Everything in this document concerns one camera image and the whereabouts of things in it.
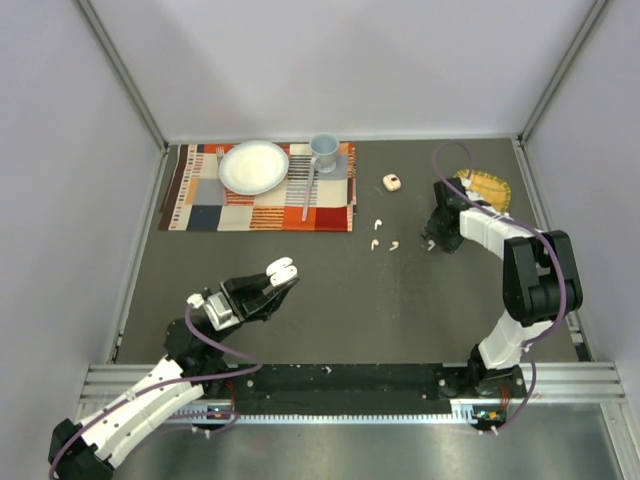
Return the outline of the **white earbud case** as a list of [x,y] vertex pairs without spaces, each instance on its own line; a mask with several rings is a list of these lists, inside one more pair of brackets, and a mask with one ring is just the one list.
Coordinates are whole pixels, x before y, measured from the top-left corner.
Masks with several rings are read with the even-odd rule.
[[265,271],[272,287],[280,287],[298,278],[298,270],[290,257],[282,257],[272,262]]

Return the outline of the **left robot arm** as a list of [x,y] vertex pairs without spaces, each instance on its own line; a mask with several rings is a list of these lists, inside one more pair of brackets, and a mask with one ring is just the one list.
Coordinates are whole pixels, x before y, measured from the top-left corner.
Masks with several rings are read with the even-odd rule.
[[222,282],[217,292],[191,294],[184,315],[167,328],[164,356],[141,380],[95,413],[54,428],[50,478],[112,478],[177,411],[220,394],[230,379],[257,372],[257,360],[222,342],[246,323],[267,321],[298,280],[293,260],[282,257],[262,273]]

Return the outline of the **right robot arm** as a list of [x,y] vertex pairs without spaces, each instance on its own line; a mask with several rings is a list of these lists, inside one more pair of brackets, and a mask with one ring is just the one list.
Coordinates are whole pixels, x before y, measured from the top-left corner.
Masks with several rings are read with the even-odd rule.
[[434,185],[436,207],[422,236],[446,253],[473,241],[502,262],[504,311],[476,344],[462,369],[444,367],[438,389],[446,398],[493,397],[520,380],[523,354],[583,304],[583,289],[569,235],[539,231],[499,213],[465,180]]

